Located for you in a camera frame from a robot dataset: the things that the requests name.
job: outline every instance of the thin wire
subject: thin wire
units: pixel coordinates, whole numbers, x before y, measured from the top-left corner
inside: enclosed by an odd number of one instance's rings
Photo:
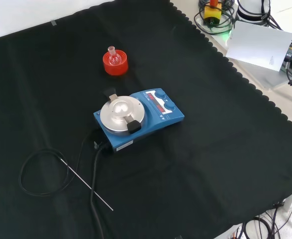
[[[92,189],[69,165],[67,165],[67,163],[66,162],[64,162],[64,160],[63,159],[61,159],[62,160],[62,162],[66,165],[66,166],[68,166],[69,167],[69,169],[71,169],[71,171],[73,172],[73,173],[75,173],[75,175],[79,178],[79,179],[81,179],[81,181],[83,182],[83,183],[85,183],[85,185],[89,188],[89,189]],[[112,210],[112,211],[114,211],[114,209],[113,208],[111,208],[111,206],[110,205],[108,205],[108,203],[107,202],[105,202],[105,200],[103,199],[103,198],[101,198],[101,196],[100,195],[98,195],[98,193],[97,192],[95,192],[94,191],[94,193]]]

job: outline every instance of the red lid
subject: red lid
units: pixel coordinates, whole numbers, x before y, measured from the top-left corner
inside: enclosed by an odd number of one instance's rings
[[[107,52],[104,54],[102,61],[104,62],[105,70],[108,74],[111,76],[120,76],[127,72],[128,70],[128,61],[127,61],[127,55],[125,52],[121,50],[116,50],[116,53],[120,55],[121,57],[121,63],[119,65],[113,66],[110,65],[108,59],[110,57],[110,53]]]
[[[217,6],[218,0],[210,0],[210,6]]]

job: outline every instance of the black cable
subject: black cable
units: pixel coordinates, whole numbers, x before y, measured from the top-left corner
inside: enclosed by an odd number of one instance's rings
[[[77,172],[78,170],[78,166],[80,164],[80,160],[81,160],[81,155],[82,155],[82,149],[83,149],[83,145],[85,143],[85,141],[87,140],[87,138],[89,137],[89,135],[91,135],[91,133],[87,134],[86,137],[83,139],[82,141],[82,144],[81,144],[81,149],[80,149],[80,153],[79,153],[79,156],[78,156],[78,160],[77,160],[77,164],[76,164],[76,168],[75,168],[75,172]],[[51,192],[45,192],[45,193],[33,193],[33,192],[30,192],[28,191],[27,189],[24,188],[23,186],[23,176],[24,176],[24,170],[25,170],[25,167],[26,165],[29,163],[29,161],[31,161],[32,159],[35,159],[36,156],[39,156],[41,154],[51,154],[53,155],[55,158],[58,159],[59,162],[61,162],[61,159],[65,161],[65,163],[67,164],[67,167],[66,167],[66,176],[64,178],[64,181],[63,183],[61,184],[60,187],[58,187],[57,189],[51,191]],[[19,177],[18,177],[18,183],[19,183],[19,186],[20,188],[25,192],[27,193],[28,195],[31,195],[31,196],[36,196],[36,197],[47,197],[47,196],[51,196],[55,193],[58,193],[58,192],[61,192],[63,191],[71,182],[72,180],[75,178],[75,174],[73,175],[73,177],[68,181],[68,178],[69,178],[69,167],[68,167],[68,161],[66,159],[66,157],[58,150],[56,149],[53,149],[53,148],[45,148],[45,149],[41,149],[37,152],[34,152],[32,153],[30,156],[28,156],[28,158],[25,160],[25,162],[23,163],[22,167],[21,167],[21,170],[20,170],[20,174],[19,174]]]
[[[104,234],[102,231],[102,226],[101,226],[101,223],[99,220],[97,209],[95,208],[94,203],[93,203],[93,199],[94,199],[94,189],[95,189],[95,182],[96,182],[96,169],[97,169],[98,157],[99,157],[100,153],[102,152],[102,150],[105,149],[107,146],[108,146],[108,144],[106,144],[106,143],[99,146],[97,153],[95,155],[95,159],[94,159],[94,163],[93,163],[92,189],[91,189],[91,199],[90,199],[91,210],[92,210],[92,213],[97,221],[97,225],[98,225],[101,239],[104,239]]]
[[[245,226],[246,226],[246,223],[242,223],[242,229],[241,229],[241,231],[240,231],[240,235],[239,235],[239,237],[237,237],[237,239],[241,239],[241,237],[242,237],[242,235],[243,235],[243,231],[244,231],[244,229],[245,229]]]
[[[271,215],[270,214],[268,214],[267,212],[265,212],[266,214],[267,214],[267,216],[269,216],[270,217],[270,219],[272,220],[272,222],[273,222],[273,218],[271,217]],[[281,234],[280,234],[280,232],[279,232],[279,227],[277,226],[277,224],[275,223],[275,227],[276,227],[276,229],[277,229],[277,232],[278,232],[278,236],[279,236],[279,239],[281,239]]]
[[[271,239],[271,231],[272,230],[270,228],[270,225],[263,218],[260,218],[260,217],[254,217],[254,218],[252,218],[251,220],[249,220],[248,222],[245,223],[245,226],[244,226],[244,228],[242,228],[242,231],[244,231],[244,235],[245,235],[246,239],[250,239],[249,236],[246,233],[246,225],[250,221],[253,221],[253,220],[255,220],[255,221],[258,221],[259,220],[261,223],[263,223],[265,225],[265,227],[266,227],[266,229],[268,231],[268,237],[267,237],[267,239]]]
[[[261,231],[260,215],[259,215],[259,229],[260,229],[261,239],[263,239],[263,237],[262,237],[262,231]]]
[[[223,0],[223,1],[219,1],[218,3],[221,3],[221,8],[215,7],[215,6],[210,6],[208,5],[209,2],[207,0],[199,0],[198,6],[199,6],[199,13],[197,13],[194,16],[194,22],[196,24],[196,26],[204,33],[207,33],[209,35],[220,35],[220,34],[224,34],[224,33],[228,33],[231,31],[232,29],[232,25],[234,24],[234,0]],[[225,19],[225,21],[218,23],[218,24],[213,24],[209,21],[207,21],[206,19],[203,18],[202,16],[202,12],[204,11],[204,8],[208,6],[210,8],[213,9],[217,9],[220,10],[222,15],[227,16],[227,18]],[[208,28],[212,29],[213,27],[215,28],[229,28],[225,31],[219,31],[219,32],[212,32],[212,31],[207,31],[206,29],[204,29],[196,20],[196,17],[200,15],[202,21],[207,25]]]
[[[273,215],[273,220],[272,220],[272,231],[271,231],[271,238],[275,238],[275,220],[276,220],[276,214],[277,214],[277,210],[278,210],[279,208],[278,207],[276,207],[276,209],[275,209],[275,212],[274,212],[274,215]]]
[[[282,229],[282,228],[286,225],[286,223],[289,221],[291,215],[292,215],[292,211],[291,211],[291,213],[290,213],[290,215],[289,215],[289,218],[287,218],[287,221],[283,224],[283,226],[280,227],[280,229]]]

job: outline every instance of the black cloth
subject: black cloth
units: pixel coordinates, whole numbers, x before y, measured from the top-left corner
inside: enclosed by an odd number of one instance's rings
[[[47,198],[26,195],[18,175],[27,156],[60,150],[91,181],[93,113],[102,91],[162,88],[185,119],[105,152],[95,197],[106,238],[212,239],[292,193],[292,123],[237,73],[167,0],[115,0],[0,38],[0,239],[99,238],[88,187],[76,178]],[[109,46],[128,55],[111,77]],[[25,186],[48,191],[66,167],[42,157]]]

